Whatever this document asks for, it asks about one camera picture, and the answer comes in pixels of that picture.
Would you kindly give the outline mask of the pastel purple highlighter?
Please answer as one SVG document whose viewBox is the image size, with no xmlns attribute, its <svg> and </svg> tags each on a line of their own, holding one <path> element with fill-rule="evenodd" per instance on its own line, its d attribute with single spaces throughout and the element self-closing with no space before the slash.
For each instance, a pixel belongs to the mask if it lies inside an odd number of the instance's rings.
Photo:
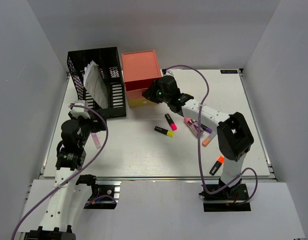
<svg viewBox="0 0 308 240">
<path fill-rule="evenodd" d="M 95 144 L 96 149 L 100 149 L 101 148 L 101 143 L 99 141 L 99 138 L 98 138 L 97 134 L 96 133 L 91 133 L 91 136 L 92 136 L 92 139 L 93 139 L 93 142 Z"/>
</svg>

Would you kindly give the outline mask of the pastel orange highlighter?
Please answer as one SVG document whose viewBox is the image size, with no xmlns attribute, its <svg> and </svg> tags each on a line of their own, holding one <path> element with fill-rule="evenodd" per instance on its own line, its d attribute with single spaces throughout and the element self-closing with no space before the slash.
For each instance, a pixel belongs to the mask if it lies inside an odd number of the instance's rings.
<svg viewBox="0 0 308 240">
<path fill-rule="evenodd" d="M 216 132 L 210 133 L 208 137 L 202 142 L 202 146 L 206 147 L 214 139 L 216 135 L 217 135 Z"/>
</svg>

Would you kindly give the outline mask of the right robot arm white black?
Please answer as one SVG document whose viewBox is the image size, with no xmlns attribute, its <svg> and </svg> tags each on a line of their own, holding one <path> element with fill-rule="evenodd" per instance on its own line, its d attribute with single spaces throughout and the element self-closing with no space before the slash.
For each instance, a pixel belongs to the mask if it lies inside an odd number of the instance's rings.
<svg viewBox="0 0 308 240">
<path fill-rule="evenodd" d="M 220 187 L 215 191 L 209 191 L 206 185 L 203 188 L 207 194 L 220 193 L 227 200 L 237 195 L 237 186 L 245 172 L 242 165 L 254 142 L 244 116 L 239 112 L 219 112 L 195 100 L 193 96 L 182 93 L 171 75 L 153 81 L 142 96 L 157 104 L 166 103 L 172 112 L 197 120 L 200 125 L 208 126 L 217 133 L 218 148 L 224 156 Z"/>
</svg>

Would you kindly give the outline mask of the coral top drawer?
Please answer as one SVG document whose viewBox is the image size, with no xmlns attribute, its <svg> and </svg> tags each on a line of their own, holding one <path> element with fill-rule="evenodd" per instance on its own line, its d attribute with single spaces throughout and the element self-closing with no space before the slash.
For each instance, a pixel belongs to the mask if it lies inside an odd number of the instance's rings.
<svg viewBox="0 0 308 240">
<path fill-rule="evenodd" d="M 125 90 L 128 100 L 138 99 L 142 97 L 142 93 L 147 90 L 154 82 L 152 79 L 134 80 L 125 82 Z"/>
</svg>

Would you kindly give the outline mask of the yellow bottom drawer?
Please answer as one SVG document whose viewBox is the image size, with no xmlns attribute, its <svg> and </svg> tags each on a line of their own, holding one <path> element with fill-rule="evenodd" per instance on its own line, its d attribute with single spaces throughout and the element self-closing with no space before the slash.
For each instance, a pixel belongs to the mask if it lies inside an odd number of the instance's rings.
<svg viewBox="0 0 308 240">
<path fill-rule="evenodd" d="M 144 106 L 155 105 L 155 103 L 150 100 L 145 99 L 144 97 L 140 97 L 140 98 L 135 98 L 135 99 L 129 99 L 128 105 L 130 108 L 134 108 L 134 107 L 144 107 Z"/>
</svg>

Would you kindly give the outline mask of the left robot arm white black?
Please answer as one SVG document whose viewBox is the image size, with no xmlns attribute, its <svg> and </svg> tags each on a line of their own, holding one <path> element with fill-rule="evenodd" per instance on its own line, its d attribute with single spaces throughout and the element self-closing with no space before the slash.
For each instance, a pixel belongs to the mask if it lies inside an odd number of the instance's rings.
<svg viewBox="0 0 308 240">
<path fill-rule="evenodd" d="M 96 177 L 82 174 L 84 147 L 91 133 L 107 129 L 106 121 L 98 112 L 77 104 L 69 116 L 61 126 L 53 193 L 38 229 L 28 233 L 29 240 L 76 239 L 74 230 L 84 206 L 99 195 Z"/>
</svg>

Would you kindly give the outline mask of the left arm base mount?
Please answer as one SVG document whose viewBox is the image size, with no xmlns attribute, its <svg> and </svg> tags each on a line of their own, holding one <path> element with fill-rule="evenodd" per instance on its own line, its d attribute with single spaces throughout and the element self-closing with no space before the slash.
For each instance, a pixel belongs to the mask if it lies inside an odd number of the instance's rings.
<svg viewBox="0 0 308 240">
<path fill-rule="evenodd" d="M 91 195 L 88 198 L 84 209 L 88 210 L 114 210 L 118 203 L 118 198 L 115 197 L 114 184 L 98 181 L 91 174 L 81 175 L 76 185 L 86 185 L 91 189 Z"/>
</svg>

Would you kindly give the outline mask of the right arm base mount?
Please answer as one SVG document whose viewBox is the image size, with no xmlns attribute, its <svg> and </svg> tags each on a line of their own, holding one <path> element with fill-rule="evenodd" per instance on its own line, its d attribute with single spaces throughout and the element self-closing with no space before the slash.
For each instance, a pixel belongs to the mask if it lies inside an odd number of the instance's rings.
<svg viewBox="0 0 308 240">
<path fill-rule="evenodd" d="M 217 194 L 208 194 L 204 189 L 198 194 L 203 201 L 204 212 L 250 212 L 247 186 L 236 185 L 233 191 L 228 188 Z"/>
</svg>

